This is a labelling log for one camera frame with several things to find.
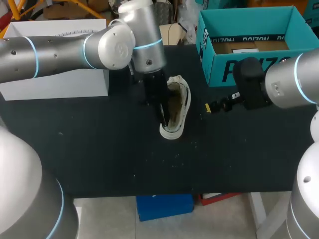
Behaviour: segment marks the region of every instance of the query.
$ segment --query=red box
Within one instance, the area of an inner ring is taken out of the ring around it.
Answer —
[[[221,193],[220,195],[217,195],[217,196],[212,197],[212,198],[207,198],[207,199],[203,199],[202,195],[200,194],[200,195],[198,195],[198,198],[199,198],[200,202],[202,203],[202,205],[206,206],[208,204],[216,203],[216,202],[222,201],[222,200],[227,199],[227,198],[235,197],[239,194],[241,194],[241,193]]]

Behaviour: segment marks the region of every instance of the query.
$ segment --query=shoe insole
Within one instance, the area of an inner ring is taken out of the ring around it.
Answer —
[[[181,103],[179,85],[177,84],[177,86],[178,86],[178,90],[173,90],[173,94],[168,101],[168,110],[170,114],[170,118],[169,118],[169,122],[167,126],[168,130],[174,130],[179,124],[182,103]]]

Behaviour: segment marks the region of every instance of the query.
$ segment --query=cable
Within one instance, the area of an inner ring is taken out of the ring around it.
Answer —
[[[169,29],[168,29],[168,38],[167,38],[167,45],[168,46],[169,46],[169,30],[170,30],[171,26],[173,26],[173,23],[169,26]]]
[[[174,19],[173,19],[173,23],[169,26],[169,29],[168,29],[168,38],[167,38],[167,45],[169,46],[169,30],[171,28],[171,26],[173,26],[173,24],[175,23],[175,18],[176,18],[176,13],[177,13],[177,4],[175,7],[175,13],[174,13]]]

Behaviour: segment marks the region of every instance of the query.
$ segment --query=white box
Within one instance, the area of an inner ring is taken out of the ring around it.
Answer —
[[[106,28],[104,19],[12,22],[4,37],[58,36],[65,33],[96,32]],[[107,96],[108,70],[80,69],[53,76],[0,84],[6,101]]]

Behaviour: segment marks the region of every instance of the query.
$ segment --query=blue box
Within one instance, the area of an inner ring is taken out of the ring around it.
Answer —
[[[284,40],[289,50],[216,54],[212,42]],[[267,70],[282,59],[319,47],[319,40],[293,6],[203,10],[196,47],[209,86],[234,86],[237,61],[256,57]]]
[[[190,194],[136,196],[136,205],[141,222],[191,213],[194,209]]]

